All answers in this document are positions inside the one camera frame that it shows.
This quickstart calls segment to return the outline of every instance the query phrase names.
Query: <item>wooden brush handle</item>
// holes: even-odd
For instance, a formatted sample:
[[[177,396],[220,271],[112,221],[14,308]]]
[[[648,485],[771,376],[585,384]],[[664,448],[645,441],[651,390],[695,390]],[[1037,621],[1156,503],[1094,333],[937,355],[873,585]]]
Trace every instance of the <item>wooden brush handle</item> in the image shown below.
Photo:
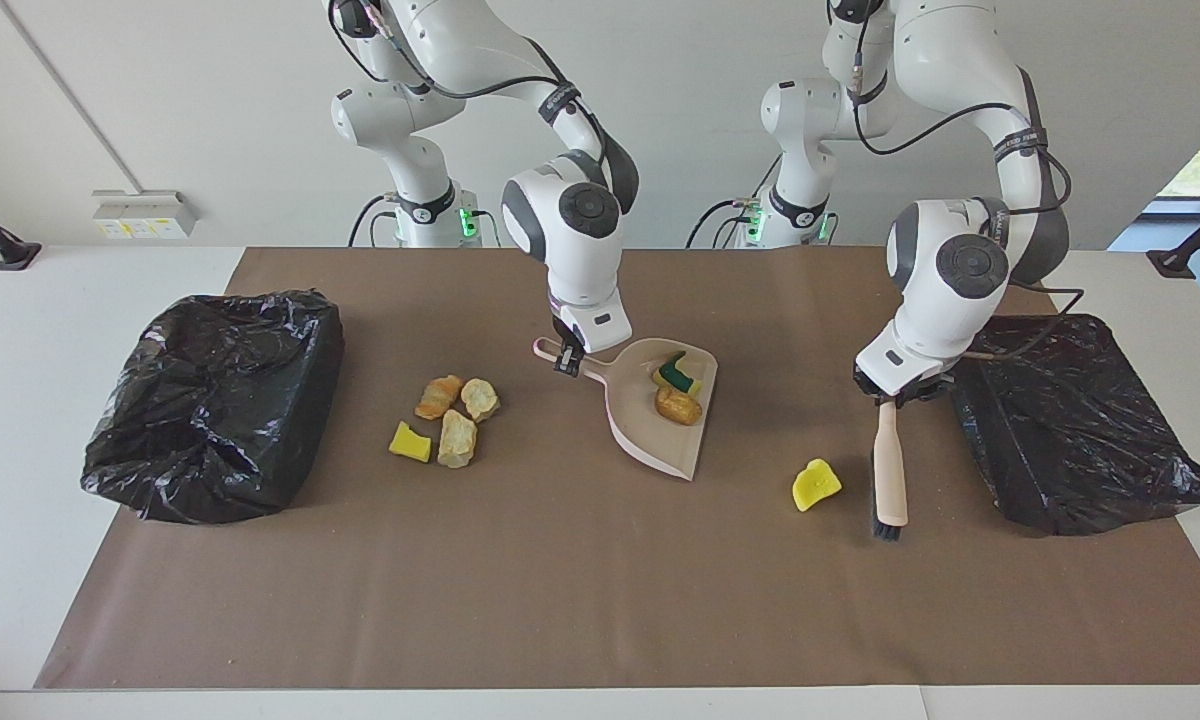
[[[893,397],[880,406],[874,462],[876,518],[902,528],[907,524],[907,480],[902,470],[902,443],[898,442],[898,406]]]

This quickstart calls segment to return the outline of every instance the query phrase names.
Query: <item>green led light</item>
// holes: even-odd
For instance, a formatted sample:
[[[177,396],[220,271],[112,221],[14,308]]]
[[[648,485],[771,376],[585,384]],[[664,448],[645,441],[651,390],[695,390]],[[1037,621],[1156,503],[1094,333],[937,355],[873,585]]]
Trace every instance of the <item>green led light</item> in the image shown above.
[[[472,210],[458,209],[458,218],[462,220],[462,234],[464,238],[476,236],[476,223],[472,222]]]
[[[764,210],[758,210],[756,211],[755,218],[756,218],[756,227],[751,228],[751,236],[756,238],[756,241],[758,242],[760,236],[763,236],[764,234],[764,222],[766,220],[769,218],[769,214],[766,212]]]

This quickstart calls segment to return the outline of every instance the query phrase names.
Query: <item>sponge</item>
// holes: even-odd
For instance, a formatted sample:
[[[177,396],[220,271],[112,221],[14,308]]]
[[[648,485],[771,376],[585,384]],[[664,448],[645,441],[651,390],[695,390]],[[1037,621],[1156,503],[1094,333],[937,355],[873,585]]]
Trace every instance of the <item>sponge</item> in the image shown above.
[[[841,482],[832,466],[824,460],[811,461],[800,474],[796,475],[796,482],[791,486],[791,496],[796,499],[796,506],[804,512],[816,503],[827,500],[841,491]]]
[[[430,462],[431,438],[421,437],[419,433],[413,432],[408,422],[400,420],[400,425],[395,427],[395,437],[391,438],[391,445],[388,450],[392,455],[403,455],[418,462]]]
[[[697,397],[697,391],[702,389],[702,382],[684,374],[684,370],[679,366],[679,361],[684,359],[684,355],[686,353],[679,350],[668,361],[665,361],[659,368],[654,370],[654,383],[659,388],[678,389],[678,391],[684,392],[686,396]]]

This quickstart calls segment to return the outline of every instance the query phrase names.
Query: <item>green sponge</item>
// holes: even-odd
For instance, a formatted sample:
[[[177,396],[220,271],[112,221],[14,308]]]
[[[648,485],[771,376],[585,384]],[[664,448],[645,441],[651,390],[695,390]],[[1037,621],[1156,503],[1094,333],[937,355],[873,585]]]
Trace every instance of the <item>green sponge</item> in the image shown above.
[[[697,391],[702,389],[702,383],[684,374],[684,370],[679,368],[679,361],[683,359],[684,350],[679,350],[676,355],[672,355],[672,359],[661,364],[654,372],[654,382],[659,388],[678,389],[684,395],[697,397]]]

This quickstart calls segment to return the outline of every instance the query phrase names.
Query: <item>dustpan handle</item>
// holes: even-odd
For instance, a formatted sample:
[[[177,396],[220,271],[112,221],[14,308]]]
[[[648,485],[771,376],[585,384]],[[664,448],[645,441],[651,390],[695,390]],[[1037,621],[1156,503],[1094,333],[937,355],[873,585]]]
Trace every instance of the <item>dustpan handle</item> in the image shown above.
[[[551,364],[556,362],[556,355],[559,355],[559,352],[560,343],[548,337],[540,337],[533,341],[533,355],[538,355],[542,360],[548,360]],[[582,374],[592,378],[593,382],[604,383],[605,378],[610,374],[610,364],[601,362],[590,355],[582,356],[580,368],[582,370]]]

